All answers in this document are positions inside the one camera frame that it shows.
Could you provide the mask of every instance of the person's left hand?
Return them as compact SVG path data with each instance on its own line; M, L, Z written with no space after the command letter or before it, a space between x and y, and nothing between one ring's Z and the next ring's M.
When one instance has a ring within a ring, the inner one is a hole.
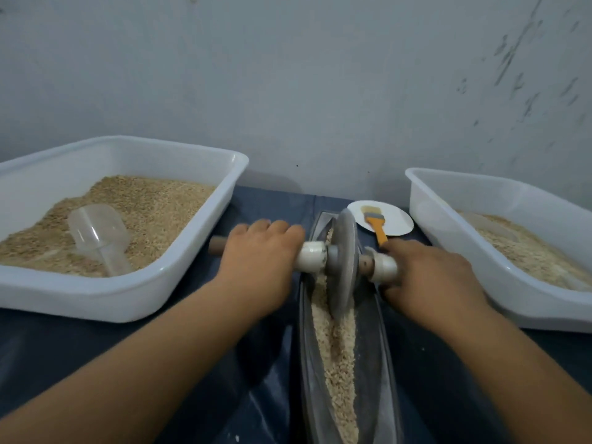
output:
M277 310L290 292L304 235L302 226L285 221L239 224L228 236L215 281L261 317Z

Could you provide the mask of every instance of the brush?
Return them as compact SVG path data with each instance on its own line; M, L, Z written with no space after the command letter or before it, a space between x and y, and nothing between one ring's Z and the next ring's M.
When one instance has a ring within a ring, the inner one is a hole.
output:
M378 240L378 246L384 245L389 239L382 230L382 226L386 222L380 207L374 207L373 205L363 205L360 210L364 214L364 220L372 226L376 233L376 239Z

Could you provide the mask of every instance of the pile of grain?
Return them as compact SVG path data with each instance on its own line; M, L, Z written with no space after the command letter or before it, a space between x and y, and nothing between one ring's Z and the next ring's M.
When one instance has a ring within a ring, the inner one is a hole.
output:
M592 275L559 250L545 243L527 228L512 223L501 216L484 216L516 234L518 242L490 231L478 230L482 237L522 271L540 281L561 288L570 289L563 276L564 271L582 282L592 285Z
M113 176L79 198L55 204L34 226L0 243L0 265L88 277L107 277L102 264L75 252L68 214L88 204L117 210L131 235L125 254L134 270L158 259L204 204L214 187L184 182Z
M329 231L327 243L333 230ZM314 331L323 360L325 383L331 396L337 428L345 444L358 442L358 422L353 401L356 397L354 384L354 346L356 322L353 308L341 321L331 318L327 301L327 281L324 275L317 277L312 296Z

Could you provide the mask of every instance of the metal disc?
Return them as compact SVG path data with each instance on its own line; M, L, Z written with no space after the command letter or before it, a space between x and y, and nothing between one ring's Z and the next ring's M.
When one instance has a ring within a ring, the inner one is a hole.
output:
M337 246L337 271L327 276L329 310L334 319L344 317L353 302L353 289L358 275L358 229L353 214L344 209L335 223L331 244Z

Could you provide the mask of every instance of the dark blue tablecloth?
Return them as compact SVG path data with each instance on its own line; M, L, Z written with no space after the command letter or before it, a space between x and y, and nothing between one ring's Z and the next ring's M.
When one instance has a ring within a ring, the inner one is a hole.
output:
M237 187L215 234L259 218L300 223L307 232L322 211L349 201ZM359 228L363 245L372 235ZM406 238L427 243L417 228ZM200 252L162 310L197 290L218 269ZM161 434L162 443L301 442L298 353L292 346L298 308L292 296L229 351L190 393ZM383 306L398 382L406 442L503 442L503 427L455 355L437 337ZM0 416L106 351L151 318L109 324L0 309ZM592 391L592 335L530 331Z

